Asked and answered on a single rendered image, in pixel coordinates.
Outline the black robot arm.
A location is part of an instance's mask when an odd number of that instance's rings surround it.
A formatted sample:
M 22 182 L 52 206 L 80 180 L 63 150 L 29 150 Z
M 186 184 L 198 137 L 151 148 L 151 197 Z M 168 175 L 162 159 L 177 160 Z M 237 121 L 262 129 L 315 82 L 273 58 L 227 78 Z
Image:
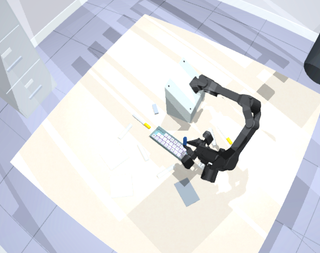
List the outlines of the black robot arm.
M 253 134 L 259 129 L 262 104 L 258 99 L 250 95 L 239 94 L 222 87 L 213 79 L 203 74 L 199 75 L 199 79 L 195 76 L 190 81 L 189 85 L 195 94 L 197 94 L 197 92 L 200 90 L 203 90 L 204 92 L 215 97 L 220 94 L 237 102 L 243 110 L 245 125 L 230 148 L 227 150 L 220 148 L 219 151 L 210 149 L 206 154 L 207 162 L 197 157 L 201 163 L 205 164 L 201 174 L 201 179 L 215 183 L 219 171 L 222 172 L 235 169 L 237 163 L 239 162 L 239 156 L 242 150 L 247 146 Z M 211 163 L 212 165 L 208 163 Z

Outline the white keyboard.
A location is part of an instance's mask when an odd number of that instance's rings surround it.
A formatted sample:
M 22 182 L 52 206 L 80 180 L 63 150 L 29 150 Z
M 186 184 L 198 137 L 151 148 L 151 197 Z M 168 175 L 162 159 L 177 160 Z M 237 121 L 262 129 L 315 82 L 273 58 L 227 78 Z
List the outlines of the white keyboard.
M 161 126 L 158 126 L 149 136 L 179 160 L 188 155 L 187 150 L 183 147 L 183 143 Z

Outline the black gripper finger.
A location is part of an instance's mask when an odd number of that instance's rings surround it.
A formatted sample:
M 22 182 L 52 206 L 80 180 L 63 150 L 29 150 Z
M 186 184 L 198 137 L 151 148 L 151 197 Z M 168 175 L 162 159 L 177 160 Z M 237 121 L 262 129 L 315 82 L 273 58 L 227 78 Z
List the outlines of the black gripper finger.
M 197 148 L 197 141 L 199 140 L 200 138 L 197 138 L 195 140 L 191 140 L 191 141 L 187 141 L 187 144 L 191 145 L 191 146 L 194 146 Z
M 183 145 L 183 147 L 187 150 L 187 154 L 189 154 L 192 151 L 191 147 L 188 147 L 186 145 Z

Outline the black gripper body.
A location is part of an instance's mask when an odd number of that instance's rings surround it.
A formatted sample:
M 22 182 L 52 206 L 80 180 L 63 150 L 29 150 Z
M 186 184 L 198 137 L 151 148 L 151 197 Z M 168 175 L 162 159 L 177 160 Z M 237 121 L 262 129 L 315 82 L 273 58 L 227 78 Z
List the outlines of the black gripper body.
M 197 141 L 197 148 L 194 151 L 191 151 L 188 155 L 185 155 L 181 162 L 186 169 L 190 169 L 194 164 L 194 161 L 197 157 L 206 161 L 206 154 L 211 149 L 210 144 L 213 142 L 213 136 L 209 131 L 205 131 L 202 136 L 205 138 L 204 140 L 199 139 Z M 207 145 L 207 147 L 206 147 Z

